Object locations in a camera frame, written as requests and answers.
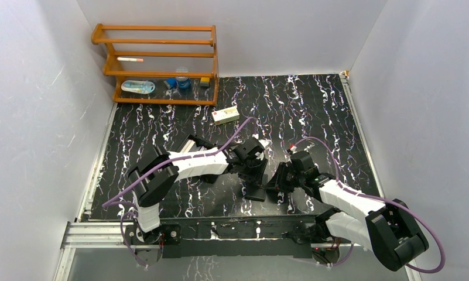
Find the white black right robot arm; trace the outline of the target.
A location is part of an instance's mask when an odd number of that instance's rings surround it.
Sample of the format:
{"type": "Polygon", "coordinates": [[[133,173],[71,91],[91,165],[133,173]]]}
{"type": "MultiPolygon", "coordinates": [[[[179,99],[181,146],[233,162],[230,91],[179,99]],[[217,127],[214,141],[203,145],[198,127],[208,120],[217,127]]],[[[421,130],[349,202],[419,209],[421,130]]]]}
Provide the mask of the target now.
{"type": "Polygon", "coordinates": [[[292,193],[296,188],[332,208],[316,217],[316,236],[323,242],[345,238],[371,250],[377,260],[397,271],[429,248],[429,243],[406,204],[364,197],[319,172],[309,153],[300,151],[281,162],[266,188],[292,193]]]}

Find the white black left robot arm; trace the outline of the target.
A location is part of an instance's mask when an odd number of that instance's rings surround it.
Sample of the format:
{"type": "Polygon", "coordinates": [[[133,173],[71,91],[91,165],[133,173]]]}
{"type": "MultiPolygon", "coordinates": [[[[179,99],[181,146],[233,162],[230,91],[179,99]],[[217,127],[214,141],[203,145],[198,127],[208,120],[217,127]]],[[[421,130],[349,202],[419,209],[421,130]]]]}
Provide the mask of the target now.
{"type": "Polygon", "coordinates": [[[268,140],[253,136],[222,149],[190,135],[180,152],[168,152],[161,146],[153,148],[128,173],[132,182],[145,177],[132,189],[138,212],[138,236],[147,244],[158,241],[161,235],[159,203],[179,180],[200,177],[214,182],[222,174],[237,174],[246,182],[246,199],[265,201],[269,144],[268,140]]]}

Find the black card holder box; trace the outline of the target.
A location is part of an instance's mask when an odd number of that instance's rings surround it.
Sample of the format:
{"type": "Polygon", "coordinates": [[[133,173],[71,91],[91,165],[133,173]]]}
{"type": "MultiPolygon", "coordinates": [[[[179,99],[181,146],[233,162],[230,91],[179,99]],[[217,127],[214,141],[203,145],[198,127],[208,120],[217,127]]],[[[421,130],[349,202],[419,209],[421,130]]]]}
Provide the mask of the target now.
{"type": "Polygon", "coordinates": [[[179,153],[189,153],[189,152],[198,152],[216,148],[215,143],[210,142],[197,135],[188,135],[183,143],[179,146],[176,152],[179,153]]]}

